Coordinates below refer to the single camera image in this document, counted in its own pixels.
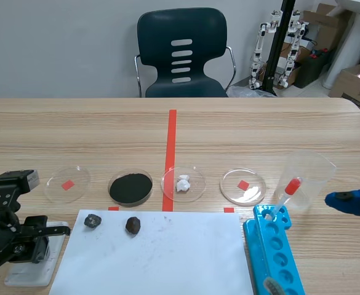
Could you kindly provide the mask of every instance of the wooden table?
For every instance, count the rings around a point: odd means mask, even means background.
[[[360,189],[360,111],[343,99],[0,99],[0,174],[37,169],[41,178],[40,186],[19,198],[21,220],[46,214],[73,226],[81,208],[114,206],[108,181],[132,167],[148,171],[154,181],[151,198],[136,210],[161,210],[169,109],[178,111],[176,165],[195,165],[207,180],[199,200],[175,203],[175,211],[235,207],[245,221],[252,208],[230,203],[219,190],[229,168],[259,172],[268,188],[262,203],[275,203],[288,153],[312,149],[336,164],[334,179],[310,211],[291,212],[288,236],[307,294],[360,294],[360,217],[324,204],[329,192]],[[75,165],[89,169],[89,193],[68,205],[50,203],[46,181]],[[7,268],[0,268],[0,294],[49,293],[49,287],[5,287]]]

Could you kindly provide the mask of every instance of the gray wall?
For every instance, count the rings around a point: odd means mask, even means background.
[[[296,6],[313,4],[297,0]],[[249,75],[260,22],[280,6],[277,0],[0,0],[0,97],[138,96],[137,20],[148,11],[179,7],[214,7],[225,14],[237,82]],[[156,70],[140,70],[145,89]],[[205,70],[226,85],[230,56],[208,62]]]

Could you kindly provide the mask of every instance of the chair leg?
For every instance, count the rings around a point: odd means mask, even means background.
[[[235,77],[235,75],[236,75],[237,67],[236,67],[236,62],[235,62],[235,60],[234,60],[234,55],[233,55],[233,51],[232,51],[231,47],[227,46],[226,49],[228,49],[229,52],[230,52],[231,62],[232,62],[232,64],[233,64],[233,77],[231,78],[231,80],[230,80],[227,88],[225,89],[225,90],[228,90],[230,84],[233,82],[233,79],[234,79],[234,77]]]
[[[135,67],[136,67],[136,74],[137,74],[137,84],[138,84],[138,96],[142,97],[142,85],[140,83],[140,76],[138,74],[138,67],[137,67],[137,58],[140,57],[140,54],[135,56]]]

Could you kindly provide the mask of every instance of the white paper sheet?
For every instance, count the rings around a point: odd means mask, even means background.
[[[113,294],[253,294],[238,214],[81,210],[50,295]]]

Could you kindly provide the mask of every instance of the test tube rack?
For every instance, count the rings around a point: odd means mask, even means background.
[[[274,205],[255,206],[255,219],[249,219],[243,224],[257,294],[269,295],[263,281],[271,277],[284,288],[286,295],[304,295],[285,233],[292,226],[288,211],[283,206],[273,221],[266,220],[265,216],[273,208]]]

